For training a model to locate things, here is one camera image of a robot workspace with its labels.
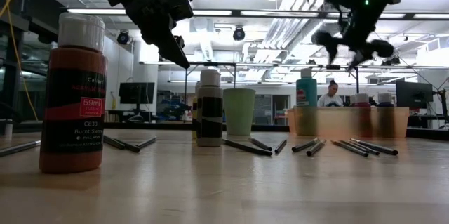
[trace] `table surface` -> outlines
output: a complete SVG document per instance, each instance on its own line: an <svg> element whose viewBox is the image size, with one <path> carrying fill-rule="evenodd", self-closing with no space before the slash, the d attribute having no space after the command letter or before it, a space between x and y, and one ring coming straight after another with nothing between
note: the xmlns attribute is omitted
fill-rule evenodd
<svg viewBox="0 0 449 224"><path fill-rule="evenodd" d="M192 145L188 131L111 130L140 154L104 147L102 166L69 175L38 169L39 149L0 158L1 223L447 223L449 144L384 140L399 156L364 158L332 145L292 153L309 138L253 133L283 152L261 157ZM14 135L13 145L40 133ZM0 138L0 147L10 145Z"/></svg>

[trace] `ceiling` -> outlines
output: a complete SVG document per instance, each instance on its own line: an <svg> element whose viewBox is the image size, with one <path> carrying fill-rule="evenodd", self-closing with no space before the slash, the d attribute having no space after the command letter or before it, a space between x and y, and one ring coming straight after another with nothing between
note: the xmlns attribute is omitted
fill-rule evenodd
<svg viewBox="0 0 449 224"><path fill-rule="evenodd" d="M58 0L68 8L109 8L107 0ZM281 9L320 10L323 0L194 0L193 9ZM449 0L401 0L388 6L387 11L448 12ZM140 32L128 17L103 17L109 33L118 34L120 29L130 30L139 37ZM198 22L207 23L199 28ZM232 35L236 26L242 26L246 33L243 41L234 41ZM337 31L335 23L320 20L277 20L273 18L194 18L177 24L173 34L182 35L184 51L190 60L225 59L246 62L305 63L309 59L326 63L327 53L321 47L311 45L310 36L317 28ZM388 39L398 48L402 58L414 63L417 49L440 36L449 35L449 22L445 21L379 21L376 34L369 39ZM275 48L276 51L257 53L257 48ZM339 48L338 64L346 64L352 54ZM381 60L368 62L379 65Z"/></svg>

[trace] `person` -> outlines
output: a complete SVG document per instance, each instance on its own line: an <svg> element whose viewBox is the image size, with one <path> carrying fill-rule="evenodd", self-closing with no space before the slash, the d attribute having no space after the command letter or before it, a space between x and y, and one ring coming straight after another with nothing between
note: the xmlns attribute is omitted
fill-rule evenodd
<svg viewBox="0 0 449 224"><path fill-rule="evenodd" d="M318 107L340 107L343 106L343 100L336 95L338 91L338 84L335 81L331 81L328 87L327 94L322 95L318 99Z"/></svg>

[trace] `marker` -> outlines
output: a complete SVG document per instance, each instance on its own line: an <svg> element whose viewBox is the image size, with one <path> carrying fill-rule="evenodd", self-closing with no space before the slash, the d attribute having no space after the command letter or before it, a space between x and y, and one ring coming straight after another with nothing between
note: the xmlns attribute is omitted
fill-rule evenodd
<svg viewBox="0 0 449 224"><path fill-rule="evenodd" d="M134 146L134 145L132 145L132 144L129 144L129 143L124 142L124 141L119 140L119 139L115 139L115 140L118 141L119 143L125 145L125 148L126 148L127 150L130 150L130 151L132 151L132 152L134 152L134 153L140 152L140 148L139 148L139 147L136 147L136 146Z"/></svg>
<svg viewBox="0 0 449 224"><path fill-rule="evenodd" d="M148 140L142 141L141 143L136 144L135 146L142 149L150 144L153 144L156 142L157 137L154 136L153 138L150 138Z"/></svg>
<svg viewBox="0 0 449 224"><path fill-rule="evenodd" d="M385 154L397 155L399 153L398 150L393 150L393 149L391 149L389 147L382 147L382 146L379 146L379 145L376 145L376 144L367 143L367 142L364 142L362 140L357 140L357 139L354 139L354 138L351 138L351 140L356 142L356 143L358 143L358 144L362 144L363 146L370 147L370 148L372 148L374 150L377 150L377 151L385 153Z"/></svg>
<svg viewBox="0 0 449 224"><path fill-rule="evenodd" d="M23 143L12 147L6 147L0 150L0 157L4 157L10 154L14 154L23 150L29 150L33 147L39 146L41 144L40 140L32 141L29 143Z"/></svg>
<svg viewBox="0 0 449 224"><path fill-rule="evenodd" d="M275 152L276 154L281 153L282 149L286 146L286 144L287 144L287 139L281 141L281 143L279 143L279 145L276 147L276 149L274 150L274 152Z"/></svg>
<svg viewBox="0 0 449 224"><path fill-rule="evenodd" d="M117 140L110 138L108 136L103 136L103 142L106 144L111 145L112 147L116 147L119 150L124 150L125 149L125 145L118 142Z"/></svg>
<svg viewBox="0 0 449 224"><path fill-rule="evenodd" d="M334 141L334 140L332 140L332 143L337 145L338 147L342 147L342 148L347 149L349 151L352 151L352 152L354 152L356 154L359 154L359 155L361 155L363 157L367 157L368 156L367 152L357 150L356 148L353 148L353 147L348 146L346 144L343 144L343 143L340 143L340 142L337 142L337 141Z"/></svg>
<svg viewBox="0 0 449 224"><path fill-rule="evenodd" d="M343 144L346 144L348 146L351 146L351 147L353 147L353 148L355 148L357 150L360 150L360 151L363 151L363 152L367 152L369 154L369 152L365 148L363 148L363 147L359 147L359 146L354 145L354 144L352 144L350 142L347 142L345 140L341 140L340 142L343 143Z"/></svg>
<svg viewBox="0 0 449 224"><path fill-rule="evenodd" d="M374 149L369 148L369 147L366 147L366 146L364 146L364 145L362 145L362 144L359 144L359 143L356 143L356 142L352 142L351 144L352 144L352 145L356 145L356 146L358 146L358 147L362 147L362 148L364 148L366 151L368 151L368 152L371 153L371 154L375 154L375 155L379 155L379 154L380 154L379 151L374 150Z"/></svg>
<svg viewBox="0 0 449 224"><path fill-rule="evenodd" d="M315 144L310 150L307 150L307 156L311 157L315 153L317 153L324 146L325 142L326 140L320 141L319 143Z"/></svg>
<svg viewBox="0 0 449 224"><path fill-rule="evenodd" d="M267 145L265 145L265 143L260 142L259 140L256 140L256 139L254 139L254 138L251 138L251 142L252 142L254 145L260 147L260 148L263 149L263 150L268 150L268 151L272 151L272 150L273 150L272 147L268 147Z"/></svg>
<svg viewBox="0 0 449 224"><path fill-rule="evenodd" d="M311 140L311 141L309 141L307 143L296 145L295 147L292 147L292 151L293 152L299 152L301 150L305 150L308 147L315 145L318 141L319 141L319 139L315 138L315 139L313 139L313 140Z"/></svg>
<svg viewBox="0 0 449 224"><path fill-rule="evenodd" d="M235 148L238 148L240 150L244 150L244 151L251 152L251 153L254 153L254 154L261 154L261 155L266 155L266 156L271 156L273 154L271 151L257 149L257 148L254 148L254 147L250 147L250 146L247 146L247 145L236 143L236 142L234 142L232 140L223 139L223 141L228 146L235 147Z"/></svg>

